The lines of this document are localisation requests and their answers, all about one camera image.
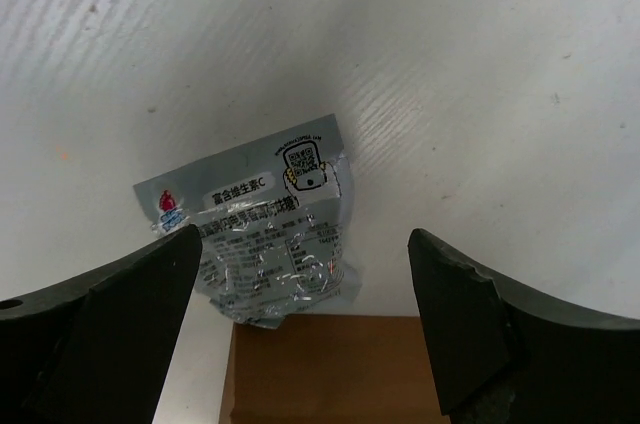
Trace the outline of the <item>grey snack packet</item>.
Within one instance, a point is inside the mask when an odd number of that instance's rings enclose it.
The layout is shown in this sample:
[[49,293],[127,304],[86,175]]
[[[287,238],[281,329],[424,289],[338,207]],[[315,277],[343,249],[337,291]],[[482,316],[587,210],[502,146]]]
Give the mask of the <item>grey snack packet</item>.
[[152,230],[194,225],[195,290],[240,324],[336,310],[361,288],[344,256],[354,185],[337,119],[327,115],[196,160],[134,186]]

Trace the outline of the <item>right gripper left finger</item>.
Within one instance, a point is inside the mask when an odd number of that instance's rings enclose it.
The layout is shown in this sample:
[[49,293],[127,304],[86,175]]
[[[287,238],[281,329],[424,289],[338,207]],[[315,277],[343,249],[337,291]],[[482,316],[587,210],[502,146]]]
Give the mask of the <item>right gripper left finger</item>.
[[2,422],[152,422],[200,258],[200,233],[188,225],[2,300]]

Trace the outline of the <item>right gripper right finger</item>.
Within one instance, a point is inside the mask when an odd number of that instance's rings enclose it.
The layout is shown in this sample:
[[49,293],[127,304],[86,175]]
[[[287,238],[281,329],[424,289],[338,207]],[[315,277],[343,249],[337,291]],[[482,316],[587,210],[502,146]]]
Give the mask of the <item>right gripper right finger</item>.
[[552,297],[424,229],[411,232],[408,254],[451,422],[638,422],[638,320]]

